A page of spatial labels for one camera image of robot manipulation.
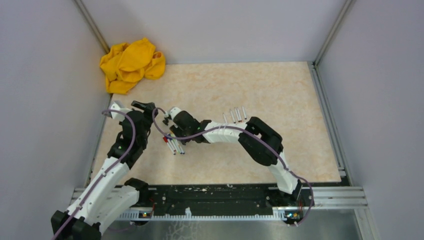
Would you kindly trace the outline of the green cap marker pen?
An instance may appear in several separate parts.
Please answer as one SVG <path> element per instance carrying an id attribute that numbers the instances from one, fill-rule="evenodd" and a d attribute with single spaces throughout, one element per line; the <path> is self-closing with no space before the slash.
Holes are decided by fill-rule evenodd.
<path id="1" fill-rule="evenodd" d="M 175 146 L 175 148 L 176 148 L 176 150 L 182 155 L 182 154 L 184 154 L 184 151 L 182 150 L 182 148 L 180 147 L 180 145 L 178 144 L 178 141 L 177 140 L 175 140 L 175 139 L 173 139 L 172 140 L 172 142 L 173 142 L 173 144 L 174 144 L 174 146 Z"/>

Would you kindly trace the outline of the red cap marker pen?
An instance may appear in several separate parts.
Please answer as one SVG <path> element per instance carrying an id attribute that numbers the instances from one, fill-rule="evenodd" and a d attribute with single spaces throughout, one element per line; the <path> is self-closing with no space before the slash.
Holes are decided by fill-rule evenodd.
<path id="1" fill-rule="evenodd" d="M 237 115 L 237 121 L 238 121 L 239 123 L 241 123 L 241 122 L 243 121 L 243 119 L 242 119 L 242 117 L 241 117 L 240 110 L 239 110 L 239 108 L 238 108 L 238 107 L 236 107 L 236 108 L 235 108 L 235 112 L 236 112 L 236 115 Z"/>

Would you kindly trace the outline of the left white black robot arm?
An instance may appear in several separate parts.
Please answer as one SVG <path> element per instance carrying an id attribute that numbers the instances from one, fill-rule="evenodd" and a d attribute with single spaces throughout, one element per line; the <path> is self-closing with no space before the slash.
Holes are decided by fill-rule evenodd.
<path id="1" fill-rule="evenodd" d="M 83 193 L 65 210 L 51 217 L 54 240 L 99 240 L 111 223 L 126 209 L 149 203 L 149 185 L 132 178 L 109 203 L 116 184 L 129 172 L 147 148 L 157 113 L 153 102 L 133 101 L 131 108 L 113 101 L 101 113 L 119 122 L 122 130 L 109 149 L 100 171 Z"/>

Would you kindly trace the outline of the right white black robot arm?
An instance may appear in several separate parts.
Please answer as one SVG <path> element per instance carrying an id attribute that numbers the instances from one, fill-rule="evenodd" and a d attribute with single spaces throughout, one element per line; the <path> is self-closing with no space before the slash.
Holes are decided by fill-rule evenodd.
<path id="1" fill-rule="evenodd" d="M 198 121 L 187 111 L 174 107 L 162 122 L 165 125 L 172 122 L 170 131 L 183 143 L 240 144 L 256 163 L 267 167 L 274 176 L 284 204 L 295 206 L 301 200 L 302 183 L 289 169 L 283 138 L 260 118 L 253 116 L 247 122 L 236 123 Z"/>

